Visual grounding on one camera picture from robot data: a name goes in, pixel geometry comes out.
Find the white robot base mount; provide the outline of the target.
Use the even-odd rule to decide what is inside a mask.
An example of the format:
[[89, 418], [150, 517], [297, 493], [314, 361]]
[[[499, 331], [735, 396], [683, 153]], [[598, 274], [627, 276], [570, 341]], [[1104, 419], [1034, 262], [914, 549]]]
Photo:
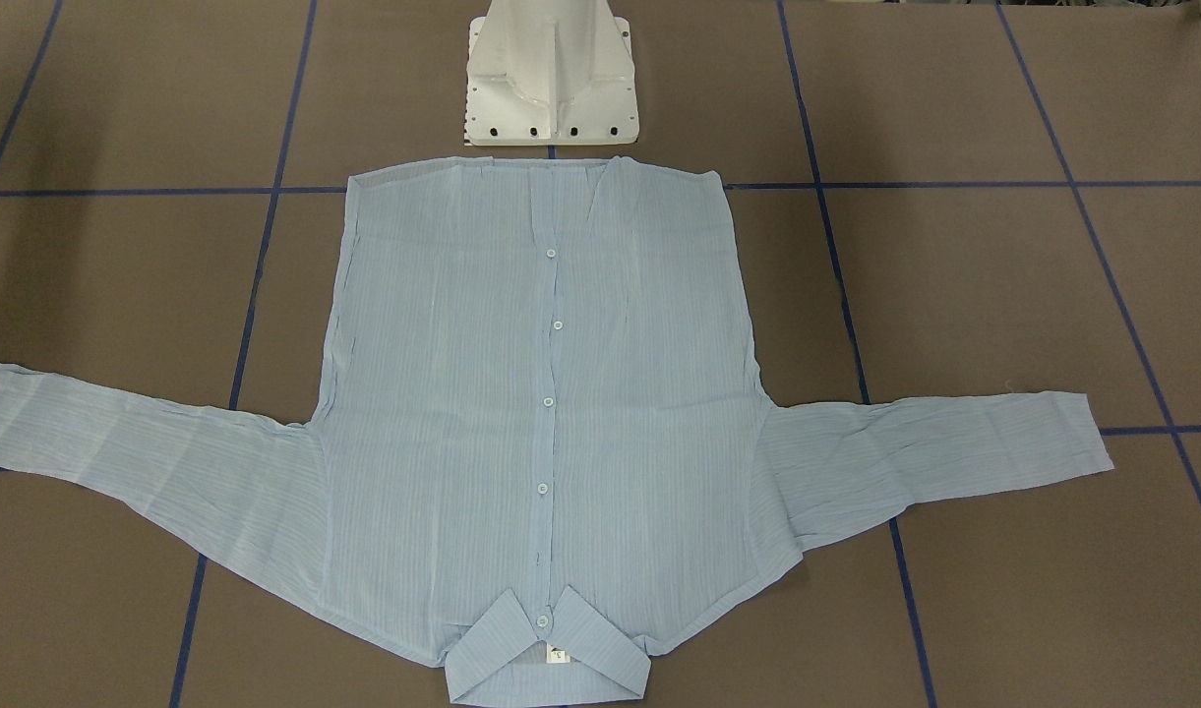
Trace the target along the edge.
[[631, 24], [608, 1], [492, 1], [470, 22], [470, 146], [620, 146], [640, 134]]

